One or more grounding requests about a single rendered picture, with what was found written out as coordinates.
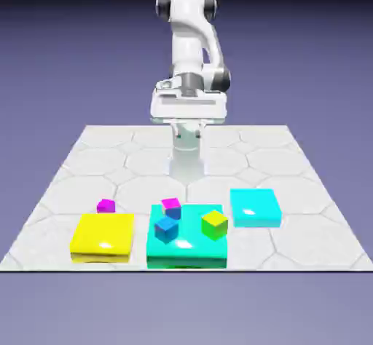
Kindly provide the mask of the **large cyan box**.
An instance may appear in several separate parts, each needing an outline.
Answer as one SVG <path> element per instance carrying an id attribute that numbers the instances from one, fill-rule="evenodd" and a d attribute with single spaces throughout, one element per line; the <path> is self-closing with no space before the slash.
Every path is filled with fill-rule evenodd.
<path id="1" fill-rule="evenodd" d="M 202 218 L 212 211 L 223 212 L 216 204 L 185 204 L 181 207 L 178 236 L 168 243 L 155 236 L 155 224 L 164 215 L 161 205 L 152 205 L 146 241 L 149 269 L 224 269 L 227 267 L 227 236 L 213 240 L 202 232 Z"/>
<path id="2" fill-rule="evenodd" d="M 278 228 L 282 211 L 272 189 L 231 189 L 230 205 L 237 228 Z"/>

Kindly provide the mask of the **small yellow cube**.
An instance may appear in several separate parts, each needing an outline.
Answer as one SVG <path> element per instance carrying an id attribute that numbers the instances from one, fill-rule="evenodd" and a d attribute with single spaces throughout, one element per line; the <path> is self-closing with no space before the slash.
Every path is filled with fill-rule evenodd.
<path id="1" fill-rule="evenodd" d="M 227 234 L 228 218 L 217 210 L 212 210 L 201 218 L 201 231 L 216 241 Z"/>

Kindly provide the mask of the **large yellow box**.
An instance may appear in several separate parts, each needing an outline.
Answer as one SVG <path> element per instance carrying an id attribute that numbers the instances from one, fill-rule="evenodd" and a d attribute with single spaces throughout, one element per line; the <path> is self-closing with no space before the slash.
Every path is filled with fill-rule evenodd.
<path id="1" fill-rule="evenodd" d="M 70 242 L 74 263 L 127 263 L 133 246 L 134 214 L 85 213 Z"/>

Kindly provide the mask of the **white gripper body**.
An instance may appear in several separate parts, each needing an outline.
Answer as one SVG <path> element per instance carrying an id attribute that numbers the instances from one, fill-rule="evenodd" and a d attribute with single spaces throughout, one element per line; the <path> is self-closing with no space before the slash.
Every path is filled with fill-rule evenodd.
<path id="1" fill-rule="evenodd" d="M 227 95 L 197 90 L 196 97 L 185 97 L 180 89 L 154 89 L 150 115 L 159 124 L 194 120 L 219 124 L 227 117 Z"/>

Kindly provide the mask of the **small blue cube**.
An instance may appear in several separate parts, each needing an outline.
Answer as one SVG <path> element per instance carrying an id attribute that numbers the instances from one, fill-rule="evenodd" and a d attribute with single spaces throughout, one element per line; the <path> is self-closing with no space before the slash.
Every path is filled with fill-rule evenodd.
<path id="1" fill-rule="evenodd" d="M 154 225 L 154 235 L 160 241 L 168 244 L 178 236 L 178 220 L 165 216 Z"/>

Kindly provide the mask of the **small magenta cube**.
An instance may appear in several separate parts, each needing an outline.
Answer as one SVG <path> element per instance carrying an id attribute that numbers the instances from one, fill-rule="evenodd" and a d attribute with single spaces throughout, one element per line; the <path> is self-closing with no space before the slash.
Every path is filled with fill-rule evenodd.
<path id="1" fill-rule="evenodd" d="M 181 219 L 181 203 L 177 197 L 162 199 L 161 204 L 165 216 L 175 220 Z"/>
<path id="2" fill-rule="evenodd" d="M 102 199 L 96 206 L 97 213 L 115 213 L 116 203 L 112 199 Z"/>

